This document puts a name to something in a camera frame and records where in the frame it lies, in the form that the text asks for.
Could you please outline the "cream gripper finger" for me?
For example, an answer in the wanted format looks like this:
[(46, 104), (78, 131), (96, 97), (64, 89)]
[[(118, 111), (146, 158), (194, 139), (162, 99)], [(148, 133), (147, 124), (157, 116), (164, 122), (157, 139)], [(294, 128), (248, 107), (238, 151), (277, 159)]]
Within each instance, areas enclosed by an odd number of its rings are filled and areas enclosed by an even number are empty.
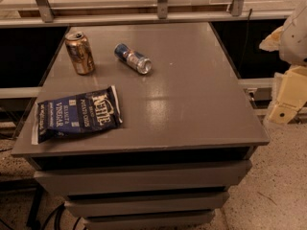
[(278, 51), (280, 48), (282, 32), (282, 26), (275, 29), (271, 34), (269, 34), (265, 39), (261, 41), (259, 48), (268, 52)]
[(296, 66), (281, 76), (281, 83), (273, 102), (269, 120), (288, 124), (307, 103), (307, 68)]

